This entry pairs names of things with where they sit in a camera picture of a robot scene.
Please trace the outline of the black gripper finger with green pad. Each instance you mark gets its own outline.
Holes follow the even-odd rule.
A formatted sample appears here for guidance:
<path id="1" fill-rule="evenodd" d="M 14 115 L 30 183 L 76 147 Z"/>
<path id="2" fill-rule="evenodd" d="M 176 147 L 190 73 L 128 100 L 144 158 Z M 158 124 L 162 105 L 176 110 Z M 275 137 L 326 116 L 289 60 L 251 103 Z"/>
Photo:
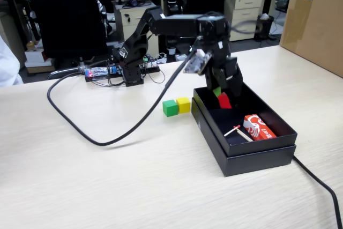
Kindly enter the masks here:
<path id="1" fill-rule="evenodd" d="M 221 94 L 220 83 L 224 78 L 222 69 L 218 68 L 207 68 L 205 72 L 205 78 L 207 83 L 207 89 L 211 90 L 216 97 Z"/>

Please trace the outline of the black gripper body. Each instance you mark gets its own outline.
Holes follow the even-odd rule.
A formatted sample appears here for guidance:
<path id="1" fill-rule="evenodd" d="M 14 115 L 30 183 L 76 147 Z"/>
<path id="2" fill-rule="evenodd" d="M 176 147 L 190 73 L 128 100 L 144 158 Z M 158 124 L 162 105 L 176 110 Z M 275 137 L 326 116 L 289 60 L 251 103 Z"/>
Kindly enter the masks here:
<path id="1" fill-rule="evenodd" d="M 237 58 L 231 57 L 229 43 L 206 44 L 204 52 L 211 56 L 204 67 L 205 75 L 236 76 L 238 74 Z"/>

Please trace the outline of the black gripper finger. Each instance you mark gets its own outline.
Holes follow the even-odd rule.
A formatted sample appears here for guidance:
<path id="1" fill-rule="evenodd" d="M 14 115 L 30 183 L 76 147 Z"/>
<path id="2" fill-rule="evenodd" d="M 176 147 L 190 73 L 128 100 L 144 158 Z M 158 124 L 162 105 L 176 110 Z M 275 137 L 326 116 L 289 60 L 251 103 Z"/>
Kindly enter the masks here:
<path id="1" fill-rule="evenodd" d="M 239 97 L 242 92 L 243 76 L 238 64 L 235 66 L 236 74 L 227 78 L 227 86 L 234 97 Z"/>

